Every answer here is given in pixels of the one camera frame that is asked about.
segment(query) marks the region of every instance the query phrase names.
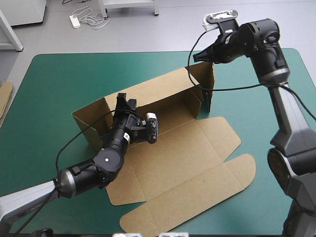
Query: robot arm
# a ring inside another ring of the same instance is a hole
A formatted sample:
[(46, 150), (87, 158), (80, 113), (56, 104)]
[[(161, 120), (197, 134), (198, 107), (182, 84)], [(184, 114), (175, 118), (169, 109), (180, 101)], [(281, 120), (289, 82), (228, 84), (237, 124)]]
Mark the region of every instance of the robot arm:
[(158, 121), (155, 114), (148, 113), (147, 121), (141, 121), (136, 116), (136, 100), (126, 101), (125, 93), (118, 94), (116, 110), (108, 138), (96, 157), (61, 170), (59, 183), (49, 181), (0, 197), (1, 237), (7, 236), (13, 222), (38, 210), (44, 202), (59, 197), (73, 198), (96, 186), (106, 188), (122, 168), (129, 144), (156, 142)]
[(234, 10), (204, 17), (206, 31), (219, 28), (218, 39), (194, 61), (230, 63), (245, 55), (251, 59), (259, 83), (269, 90), (279, 130), (271, 140), (268, 163), (284, 193), (293, 198), (284, 236), (313, 237), (316, 230), (316, 132), (312, 130), (292, 93), (287, 91), (290, 70), (278, 43), (277, 23), (271, 19), (238, 26)]

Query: green table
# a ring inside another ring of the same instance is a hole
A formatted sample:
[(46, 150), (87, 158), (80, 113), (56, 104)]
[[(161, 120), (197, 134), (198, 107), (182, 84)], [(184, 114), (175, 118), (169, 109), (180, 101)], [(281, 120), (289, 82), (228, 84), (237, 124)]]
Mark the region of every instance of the green table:
[[(303, 101), (316, 111), (316, 90), (294, 49), (285, 49), (289, 79)], [(36, 56), (0, 129), (0, 195), (55, 177), (58, 150), (79, 129), (71, 113), (115, 91), (180, 68), (188, 52), (43, 54)], [(216, 65), (216, 88), (256, 84), (249, 59)], [(209, 116), (206, 106), (199, 118)], [(267, 164), (270, 139), (277, 121), (264, 87), (215, 92), (210, 116), (224, 116), (242, 140), (232, 154), (256, 159), (257, 173), (245, 191), (216, 205), (175, 231), (191, 234), (279, 234), (290, 198), (278, 186)], [(61, 157), (61, 167), (92, 158), (95, 152), (84, 137)], [(95, 188), (74, 199), (49, 203), (24, 229), (25, 233), (50, 227), (56, 233), (121, 232), (120, 217), (140, 203), (112, 206), (105, 191)], [(21, 224), (14, 224), (12, 231)]]

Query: power strip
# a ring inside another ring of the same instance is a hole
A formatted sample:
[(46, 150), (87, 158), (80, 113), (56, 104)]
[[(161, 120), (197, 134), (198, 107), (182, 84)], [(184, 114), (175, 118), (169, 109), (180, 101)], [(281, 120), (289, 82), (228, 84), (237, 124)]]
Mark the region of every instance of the power strip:
[(75, 29), (80, 28), (81, 25), (80, 25), (80, 22), (76, 16), (71, 15), (71, 16), (69, 16), (69, 18), (70, 18), (70, 21)]

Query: cardboard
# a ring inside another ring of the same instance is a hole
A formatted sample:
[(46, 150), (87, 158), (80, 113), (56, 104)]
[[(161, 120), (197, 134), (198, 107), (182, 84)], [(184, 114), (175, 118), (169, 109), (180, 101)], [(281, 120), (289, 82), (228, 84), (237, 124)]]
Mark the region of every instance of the cardboard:
[(12, 89), (13, 85), (8, 81), (4, 82), (0, 87), (0, 118), (2, 117), (5, 107), (9, 101)]
[[(213, 88), (213, 65), (190, 66), (196, 83)], [(129, 233), (154, 237), (193, 218), (245, 189), (255, 175), (255, 161), (242, 155), (224, 162), (241, 141), (223, 117), (196, 120), (204, 94), (180, 68), (119, 92), (137, 99), (137, 112), (157, 114), (159, 138), (154, 144), (131, 144), (117, 179), (107, 187), (113, 205), (146, 201), (125, 214), (121, 227)], [(81, 130), (113, 110), (119, 92), (100, 98), (78, 111), (74, 119)], [(112, 125), (112, 114), (84, 135), (95, 150)]]

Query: gray floor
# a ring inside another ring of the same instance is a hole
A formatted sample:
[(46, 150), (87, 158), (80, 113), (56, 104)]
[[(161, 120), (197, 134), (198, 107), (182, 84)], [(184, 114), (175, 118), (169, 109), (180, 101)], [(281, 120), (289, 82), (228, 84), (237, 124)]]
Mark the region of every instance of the gray floor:
[[(98, 1), (91, 1), (97, 13)], [(24, 50), (7, 78), (14, 84), (13, 97), (37, 54), (190, 50), (203, 32), (203, 16), (225, 9), (239, 12), (239, 24), (263, 18), (277, 21), (281, 46), (300, 52), (316, 83), (316, 0), (160, 0), (159, 16), (154, 16), (150, 8), (109, 10), (110, 23), (97, 31), (87, 25), (73, 29), (69, 16), (82, 5), (76, 1), (62, 5), (61, 0), (47, 0), (42, 25), (14, 30)], [(197, 49), (214, 42), (217, 35), (218, 31), (205, 35)]]
[(7, 80), (18, 55), (13, 50), (0, 51), (0, 84)]

